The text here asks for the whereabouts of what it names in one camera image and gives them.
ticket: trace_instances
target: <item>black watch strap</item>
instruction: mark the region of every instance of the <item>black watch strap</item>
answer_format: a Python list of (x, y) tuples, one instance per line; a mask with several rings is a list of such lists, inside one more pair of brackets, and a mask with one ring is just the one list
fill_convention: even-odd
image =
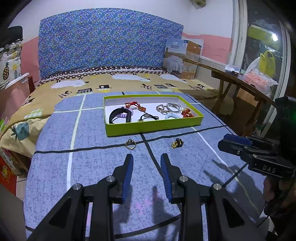
[(121, 107), (121, 108), (118, 108), (118, 109), (115, 109), (114, 111), (111, 112), (111, 114), (109, 115), (109, 124), (114, 124), (113, 123), (113, 119), (117, 116), (117, 115), (120, 115), (122, 113), (126, 113), (126, 123), (129, 123), (131, 122), (131, 111), (124, 108), (124, 107)]

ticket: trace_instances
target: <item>purple coil hair tie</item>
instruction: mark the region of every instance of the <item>purple coil hair tie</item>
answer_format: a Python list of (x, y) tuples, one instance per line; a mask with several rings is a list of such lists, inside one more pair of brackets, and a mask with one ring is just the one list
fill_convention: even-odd
[[(133, 110), (132, 110), (131, 108), (126, 108), (126, 107), (125, 107), (125, 109), (130, 110), (130, 111), (131, 111), (131, 115), (133, 115)], [(122, 114), (117, 115), (117, 117), (119, 117), (119, 118), (124, 118), (124, 119), (126, 118), (126, 116), (127, 116), (126, 113), (122, 113)]]

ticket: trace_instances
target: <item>pillow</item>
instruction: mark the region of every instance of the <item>pillow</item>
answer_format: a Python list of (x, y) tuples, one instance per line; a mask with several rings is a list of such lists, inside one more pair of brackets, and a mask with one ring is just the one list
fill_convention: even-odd
[(6, 45), (5, 48), (0, 48), (0, 90), (21, 75), (21, 49), (21, 41)]

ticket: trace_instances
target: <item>metal screw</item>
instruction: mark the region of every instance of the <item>metal screw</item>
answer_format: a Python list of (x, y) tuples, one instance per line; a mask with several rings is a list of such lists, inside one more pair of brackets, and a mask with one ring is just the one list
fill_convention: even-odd
[(215, 183), (215, 184), (213, 185), (213, 188), (214, 188), (215, 190), (220, 190), (220, 189), (222, 188), (222, 186), (221, 186), (219, 183)]
[(79, 190), (81, 188), (81, 184), (75, 183), (72, 187), (74, 190)]
[(188, 181), (188, 177), (186, 177), (186, 176), (180, 176), (179, 177), (179, 180), (184, 183), (184, 182), (187, 182)]
[(114, 176), (108, 176), (108, 177), (106, 177), (106, 180), (107, 180), (107, 182), (113, 182), (114, 180), (115, 180), (115, 177)]

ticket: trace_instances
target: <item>bed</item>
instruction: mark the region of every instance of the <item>bed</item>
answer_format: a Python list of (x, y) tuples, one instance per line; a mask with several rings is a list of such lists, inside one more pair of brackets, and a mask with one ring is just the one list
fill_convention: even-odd
[[(83, 30), (86, 21), (91, 25), (87, 33)], [(58, 35), (52, 26), (63, 32), (73, 27), (75, 34), (69, 30)], [(115, 238), (176, 240), (180, 210), (166, 199), (159, 172), (160, 155), (167, 153), (184, 175), (203, 185), (223, 184), (244, 165), (238, 157), (217, 148), (225, 134), (234, 132), (183, 93), (200, 90), (200, 83), (181, 80), (160, 68), (165, 39), (180, 38), (182, 29), (182, 25), (169, 20), (126, 9), (84, 9), (41, 21), (39, 64), (43, 79), (11, 117), (0, 140), (0, 146), (32, 157), (24, 199), (27, 237), (73, 184), (97, 183), (130, 153), (134, 170), (129, 198), (124, 205), (113, 205)], [(111, 59), (106, 49), (115, 49), (121, 57)], [(204, 115), (202, 124), (106, 136), (104, 96), (168, 92), (196, 107)], [(182, 138), (184, 145), (172, 149), (176, 137)], [(134, 150), (125, 147), (128, 139), (137, 143)], [(226, 187), (254, 221), (264, 207), (263, 180), (262, 175), (245, 168)], [(206, 239), (204, 207), (202, 210)]]

